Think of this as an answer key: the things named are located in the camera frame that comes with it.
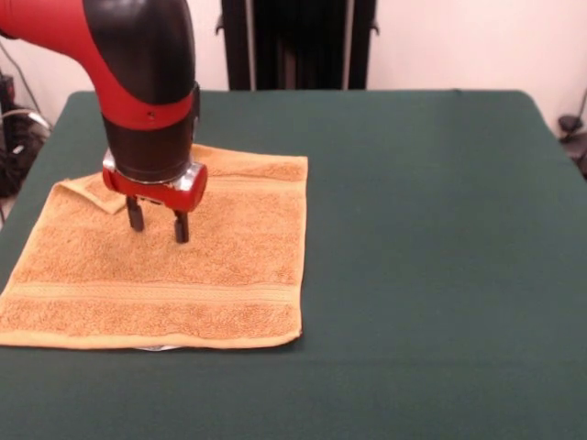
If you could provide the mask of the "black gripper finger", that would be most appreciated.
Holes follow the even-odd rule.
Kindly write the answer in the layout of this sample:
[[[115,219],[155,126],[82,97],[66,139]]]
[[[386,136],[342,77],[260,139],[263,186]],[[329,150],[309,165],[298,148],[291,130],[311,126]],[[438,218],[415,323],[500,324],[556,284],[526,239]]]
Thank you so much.
[[[141,207],[136,197],[128,196],[126,198],[127,214],[129,224],[134,231],[144,230],[144,219]]]
[[[190,239],[188,214],[182,211],[174,211],[174,214],[174,231],[176,242],[179,244],[188,243]]]

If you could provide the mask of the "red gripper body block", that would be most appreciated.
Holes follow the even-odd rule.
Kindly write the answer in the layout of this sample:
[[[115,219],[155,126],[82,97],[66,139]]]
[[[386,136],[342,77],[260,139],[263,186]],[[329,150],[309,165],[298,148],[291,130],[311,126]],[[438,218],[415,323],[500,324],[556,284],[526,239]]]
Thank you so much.
[[[192,212],[203,198],[208,169],[204,164],[194,162],[175,181],[140,183],[123,177],[118,171],[104,165],[103,179],[105,186],[116,193],[163,204],[174,211]]]

